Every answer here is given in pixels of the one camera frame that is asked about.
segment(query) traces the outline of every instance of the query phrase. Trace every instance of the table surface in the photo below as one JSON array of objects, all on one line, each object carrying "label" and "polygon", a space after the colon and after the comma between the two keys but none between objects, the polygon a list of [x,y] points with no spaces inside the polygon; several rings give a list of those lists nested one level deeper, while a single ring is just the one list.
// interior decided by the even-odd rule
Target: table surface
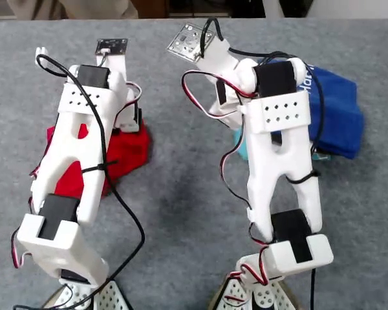
[{"label": "table surface", "polygon": [[[165,51],[183,23],[0,22],[0,309],[40,305],[58,286],[31,260],[21,270],[10,260],[10,234],[27,211],[28,173],[43,152],[63,86],[34,66],[38,46],[66,65],[93,64],[98,38],[129,38],[128,76],[144,89],[140,106],[153,138],[149,164],[118,186],[147,234],[117,279],[135,309],[205,309],[236,261],[257,252],[244,205],[219,177],[232,133],[189,103],[180,77],[193,66]],[[221,26],[234,48],[284,50],[358,84],[366,120],[359,157],[315,164],[323,173],[323,232],[335,255],[317,272],[316,309],[388,310],[388,20],[221,20]],[[211,103],[205,79],[192,85],[201,102]],[[247,177],[246,162],[233,156],[228,181],[246,194]],[[279,180],[272,210],[296,205],[291,186]],[[85,235],[111,270],[138,241],[112,196],[103,199]],[[310,275],[287,283],[308,309]]]}]

